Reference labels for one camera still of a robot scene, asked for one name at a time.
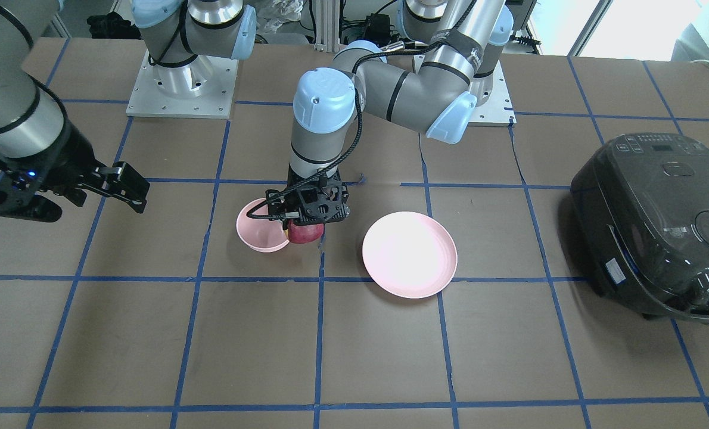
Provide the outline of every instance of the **metal frame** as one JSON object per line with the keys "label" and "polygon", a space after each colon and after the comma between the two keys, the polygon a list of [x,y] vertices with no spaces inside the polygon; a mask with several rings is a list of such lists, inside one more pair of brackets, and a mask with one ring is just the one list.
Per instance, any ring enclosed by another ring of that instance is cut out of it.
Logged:
{"label": "metal frame", "polygon": [[577,57],[583,52],[583,49],[585,49],[585,46],[587,46],[591,36],[595,32],[595,28],[599,26],[613,2],[614,0],[599,0],[598,4],[595,5],[595,9],[593,9],[590,14],[588,21],[585,22],[585,27],[583,27],[580,35],[578,35],[577,39],[574,41],[572,49],[569,49],[569,54],[567,54],[569,57]]}
{"label": "metal frame", "polygon": [[340,51],[338,43],[339,16],[338,0],[318,0],[311,2],[315,11],[315,28],[317,35],[315,39],[315,50],[322,52]]}

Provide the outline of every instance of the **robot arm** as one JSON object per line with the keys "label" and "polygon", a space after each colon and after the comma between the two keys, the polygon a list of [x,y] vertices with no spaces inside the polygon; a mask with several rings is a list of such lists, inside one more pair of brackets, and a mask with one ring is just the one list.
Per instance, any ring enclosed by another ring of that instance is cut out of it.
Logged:
{"label": "robot arm", "polygon": [[96,160],[60,100],[20,68],[62,3],[0,0],[0,216],[58,220],[60,206],[37,191],[82,206],[90,190],[142,213],[148,182],[127,163]]}
{"label": "robot arm", "polygon": [[[297,241],[295,231],[346,218],[349,193],[337,166],[357,144],[362,111],[429,138],[450,144],[460,141],[477,105],[477,96],[469,91],[471,82],[482,68],[504,2],[406,0],[404,8],[431,6],[436,15],[425,22],[433,32],[426,49],[383,54],[374,44],[357,41],[339,52],[330,68],[305,73],[294,98],[288,187],[283,192],[268,190],[265,202],[249,211],[249,217],[283,220],[290,241],[298,243],[314,239],[314,234],[300,234],[304,238]],[[420,22],[413,23],[414,31]],[[409,73],[385,62],[384,57],[395,54],[425,54],[425,60],[420,71]],[[492,54],[499,56],[499,51]],[[346,129],[354,119],[357,138],[340,155]],[[269,215],[253,214],[265,204]]]}

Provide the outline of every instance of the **grid line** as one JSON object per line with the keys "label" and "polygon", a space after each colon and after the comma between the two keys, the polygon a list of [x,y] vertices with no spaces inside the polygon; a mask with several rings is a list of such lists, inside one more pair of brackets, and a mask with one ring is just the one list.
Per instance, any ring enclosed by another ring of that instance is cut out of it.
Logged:
{"label": "grid line", "polygon": [[[125,105],[129,100],[104,100],[103,98],[61,98],[63,103],[96,103],[106,105]],[[264,105],[264,106],[293,106],[294,103],[286,101],[246,101],[236,100],[237,105]],[[632,114],[595,114],[595,113],[567,113],[558,111],[516,111],[515,114],[524,116],[556,116],[556,117],[593,117],[594,119],[633,119],[633,120],[672,120],[663,116],[638,116]],[[678,122],[709,122],[709,117],[675,117]]]}
{"label": "grid line", "polygon": [[[28,280],[35,282],[48,281],[71,281],[78,279],[80,282],[195,282],[196,278],[174,277],[154,275],[19,275],[0,274],[0,280]],[[552,277],[554,282],[586,282],[589,277]],[[299,282],[316,283],[319,277],[201,277],[201,282]],[[371,277],[324,277],[325,282],[332,283],[353,283],[353,282],[373,282]],[[452,282],[469,283],[546,283],[547,277],[453,277]]]}
{"label": "grid line", "polygon": [[325,291],[325,231],[320,237],[320,268],[317,283],[317,333],[315,339],[315,410],[313,429],[320,427],[320,396],[322,394],[322,323],[324,322],[324,291]]}
{"label": "grid line", "polygon": [[214,176],[214,188],[212,195],[212,206],[211,212],[209,214],[209,225],[207,225],[207,230],[204,233],[204,242],[201,245],[201,256],[198,261],[198,271],[196,273],[196,283],[193,287],[193,302],[191,304],[191,315],[188,319],[188,330],[185,336],[185,347],[182,351],[182,362],[180,364],[180,375],[177,382],[177,390],[175,391],[175,409],[172,411],[172,419],[170,420],[170,429],[175,429],[177,427],[178,418],[178,408],[182,401],[182,390],[185,387],[185,374],[188,371],[188,359],[191,353],[191,344],[193,342],[193,329],[196,324],[196,312],[198,310],[198,298],[200,295],[200,287],[202,282],[202,277],[204,276],[204,265],[207,260],[207,250],[209,249],[209,239],[211,236],[211,229],[214,223],[214,212],[216,211],[216,202],[219,196],[219,174],[221,174],[223,164],[225,162],[225,152],[227,150],[227,144],[230,134],[230,121],[227,120],[225,123],[225,131],[223,134],[222,148],[219,152],[219,162],[217,163],[216,173]]}
{"label": "grid line", "polygon": [[58,57],[55,58],[55,63],[52,65],[52,69],[50,70],[50,74],[47,76],[47,80],[45,81],[45,86],[50,87],[50,84],[52,84],[52,78],[55,77],[55,72],[58,71],[58,65],[60,65],[61,60],[63,59],[63,54],[66,53],[66,49],[69,48],[69,42],[71,41],[71,38],[66,39],[65,42],[63,42],[63,47],[61,47],[61,51],[58,53]]}
{"label": "grid line", "polygon": [[661,98],[664,108],[667,109],[667,113],[670,114],[670,118],[673,120],[673,124],[675,124],[675,128],[678,130],[678,134],[682,135],[683,131],[680,129],[680,124],[678,124],[678,120],[673,114],[673,109],[670,109],[670,105],[667,103],[667,100],[665,100],[664,95],[662,95],[662,90],[659,88],[659,85],[657,85],[657,80],[654,79],[654,75],[651,74],[651,70],[648,68],[648,63],[646,63],[646,61],[641,61],[641,63],[643,64],[644,70],[646,70],[646,74],[648,74],[648,78],[651,79],[651,84],[654,85],[654,89],[657,90],[657,94],[659,94],[659,98]]}
{"label": "grid line", "polygon": [[[423,157],[423,143],[421,134],[418,134],[418,149],[421,154],[421,169],[423,171],[423,190],[426,198],[426,214],[434,218],[431,209],[431,192],[428,186],[428,168]],[[444,369],[447,372],[447,390],[450,394],[450,413],[452,413],[453,429],[461,429],[461,421],[458,418],[458,400],[455,397],[455,386],[452,383],[452,358],[450,358],[450,343],[447,339],[447,319],[444,317],[444,296],[442,291],[437,293],[437,309],[439,311],[439,330],[442,336],[442,351],[444,353]]]}
{"label": "grid line", "polygon": [[[656,79],[654,79],[654,75],[652,75],[651,69],[648,68],[648,63],[646,63],[646,61],[641,61],[641,63],[643,63],[643,68],[646,70],[646,74],[648,74],[649,79],[651,79],[651,83],[654,85],[654,89],[657,90],[657,94],[659,94],[659,98],[662,100],[662,104],[664,105],[664,108],[666,108],[668,114],[670,114],[670,117],[673,120],[673,123],[675,124],[675,128],[678,130],[678,133],[680,133],[682,135],[683,132],[680,129],[680,125],[678,124],[678,120],[675,118],[675,115],[673,114],[673,110],[670,109],[670,105],[667,103],[667,100],[665,100],[664,95],[662,94],[662,90],[659,88],[659,85],[657,85],[657,81],[656,81]],[[709,402],[706,398],[704,388],[701,386],[701,380],[698,378],[698,373],[696,372],[696,368],[694,366],[693,359],[691,358],[688,348],[686,347],[686,340],[683,339],[683,337],[680,333],[680,329],[678,329],[677,322],[674,319],[670,318],[670,323],[673,324],[673,329],[675,331],[675,336],[677,337],[678,343],[680,344],[680,349],[683,353],[683,356],[686,358],[686,363],[689,366],[689,370],[691,372],[691,377],[693,377],[693,381],[696,385],[696,389],[698,390],[698,394],[702,398],[702,401],[704,403],[704,408],[707,412],[707,417],[709,417]]]}
{"label": "grid line", "polygon": [[572,69],[572,76],[574,76],[574,81],[577,83],[577,89],[580,90],[580,95],[583,96],[583,101],[585,102],[585,108],[588,109],[588,114],[590,115],[590,119],[592,120],[593,127],[595,128],[595,133],[598,134],[598,139],[601,142],[601,146],[603,146],[604,141],[603,141],[603,136],[601,134],[601,130],[598,128],[598,122],[595,120],[595,115],[592,112],[592,109],[590,107],[590,103],[588,103],[588,97],[585,95],[585,90],[583,89],[583,84],[580,82],[580,77],[577,75],[577,70],[574,68],[574,63],[572,63],[572,57],[567,57],[567,62],[569,63],[569,68]]}
{"label": "grid line", "polygon": [[[513,157],[516,161],[516,166],[518,166],[518,171],[521,174],[521,166],[518,163],[518,156],[516,155],[516,143],[515,135],[513,133],[513,121],[510,122],[508,127],[508,133],[511,139],[511,148],[513,150]],[[529,215],[532,219],[532,226],[534,227],[534,235],[537,238],[537,246],[540,249],[540,256],[542,257],[543,269],[545,269],[545,277],[548,279],[548,286],[551,288],[551,298],[553,298],[553,306],[556,310],[556,316],[558,318],[559,327],[561,328],[561,336],[564,339],[564,347],[567,351],[567,358],[569,359],[569,366],[572,370],[572,377],[574,378],[574,386],[577,391],[577,397],[580,399],[580,407],[583,412],[583,419],[585,420],[586,429],[591,429],[590,417],[588,415],[588,409],[585,404],[585,394],[583,393],[583,386],[580,382],[580,374],[577,372],[576,362],[574,360],[574,354],[572,353],[572,345],[569,341],[569,333],[567,332],[567,323],[564,320],[564,314],[561,312],[561,304],[558,301],[558,293],[556,291],[556,286],[553,283],[553,276],[551,275],[550,266],[548,266],[548,255],[545,253],[545,245],[543,244],[542,236],[540,235],[540,226],[537,223],[537,215],[534,212],[534,205],[532,204],[532,197],[529,194],[529,188],[527,187],[527,181],[524,179],[524,175],[521,174],[521,185],[524,187],[524,196],[527,199],[527,206],[529,208]]]}
{"label": "grid line", "polygon": [[[656,397],[597,397],[597,399],[535,399],[523,401],[460,401],[457,408],[533,408],[594,405],[638,405],[638,404],[701,404],[709,402],[709,396],[656,396]],[[181,405],[180,413],[188,412],[311,412],[339,410],[393,410],[393,409],[449,409],[450,402],[347,402],[341,404],[225,404],[225,405]],[[25,414],[32,407],[0,407],[0,414]],[[37,414],[65,413],[150,413],[173,412],[174,405],[85,405],[85,406],[41,406]]]}
{"label": "grid line", "polygon": [[704,409],[707,412],[707,417],[709,417],[709,401],[706,397],[706,394],[704,393],[704,388],[701,385],[701,380],[698,378],[698,373],[696,372],[696,368],[693,365],[693,359],[691,359],[691,354],[688,351],[688,348],[686,347],[686,342],[683,339],[683,336],[680,333],[680,328],[678,328],[678,324],[674,319],[670,318],[670,323],[673,326],[673,331],[675,331],[675,337],[678,340],[678,344],[680,344],[680,349],[683,352],[684,358],[686,358],[686,364],[689,367],[689,370],[691,372],[691,377],[693,377],[693,382],[696,385],[696,390],[698,390],[698,395],[701,398],[701,402],[704,404]]}

